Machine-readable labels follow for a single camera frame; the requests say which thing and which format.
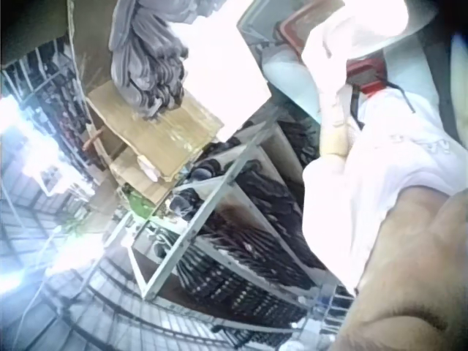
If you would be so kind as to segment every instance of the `skin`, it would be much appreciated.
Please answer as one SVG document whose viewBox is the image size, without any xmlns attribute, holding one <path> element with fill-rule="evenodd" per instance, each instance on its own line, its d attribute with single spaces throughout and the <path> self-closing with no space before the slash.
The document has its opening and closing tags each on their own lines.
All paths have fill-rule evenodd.
<svg viewBox="0 0 468 351">
<path fill-rule="evenodd" d="M 344 100 L 320 98 L 322 156 L 347 157 Z M 449 198 L 421 186 L 404 189 L 331 349 L 468 350 L 467 214 L 468 192 Z"/>
</svg>

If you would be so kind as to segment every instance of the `person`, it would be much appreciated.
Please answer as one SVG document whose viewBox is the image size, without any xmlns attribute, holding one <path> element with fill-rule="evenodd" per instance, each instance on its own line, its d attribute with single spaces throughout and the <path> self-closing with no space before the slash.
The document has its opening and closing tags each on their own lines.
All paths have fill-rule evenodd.
<svg viewBox="0 0 468 351">
<path fill-rule="evenodd" d="M 303 233 L 356 296 L 331 349 L 468 350 L 468 153 L 444 131 L 438 102 L 404 86 L 368 98 L 355 120 L 349 35 L 325 47 L 324 30 L 302 57 L 322 114 Z"/>
</svg>

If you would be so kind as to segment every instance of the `white sleeve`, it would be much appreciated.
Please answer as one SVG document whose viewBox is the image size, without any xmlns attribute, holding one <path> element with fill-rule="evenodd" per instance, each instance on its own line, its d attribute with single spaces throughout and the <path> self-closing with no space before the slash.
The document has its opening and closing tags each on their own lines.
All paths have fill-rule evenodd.
<svg viewBox="0 0 468 351">
<path fill-rule="evenodd" d="M 338 279 L 347 278 L 352 243 L 351 206 L 344 181 L 345 160 L 325 155 L 303 173 L 303 234 L 312 252 Z"/>
</svg>

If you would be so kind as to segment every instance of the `hand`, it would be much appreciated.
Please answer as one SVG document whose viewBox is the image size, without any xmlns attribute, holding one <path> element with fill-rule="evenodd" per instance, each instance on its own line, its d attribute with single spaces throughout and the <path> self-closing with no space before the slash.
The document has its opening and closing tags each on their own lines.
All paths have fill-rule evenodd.
<svg viewBox="0 0 468 351">
<path fill-rule="evenodd" d="M 326 22 L 310 32 L 302 60 L 309 69 L 321 96 L 334 99 L 338 90 L 346 83 L 346 63 L 351 48 L 351 31 L 333 31 L 327 35 Z"/>
</svg>

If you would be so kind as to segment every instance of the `white shirt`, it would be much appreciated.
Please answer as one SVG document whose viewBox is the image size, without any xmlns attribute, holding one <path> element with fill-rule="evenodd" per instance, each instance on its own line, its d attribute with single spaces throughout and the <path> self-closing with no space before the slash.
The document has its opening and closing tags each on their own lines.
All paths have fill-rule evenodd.
<svg viewBox="0 0 468 351">
<path fill-rule="evenodd" d="M 407 97 L 415 113 L 395 89 L 364 102 L 366 126 L 346 162 L 323 156 L 303 173 L 307 244 L 350 293 L 402 189 L 427 186 L 451 196 L 467 188 L 467 150 L 444 131 L 431 104 Z"/>
</svg>

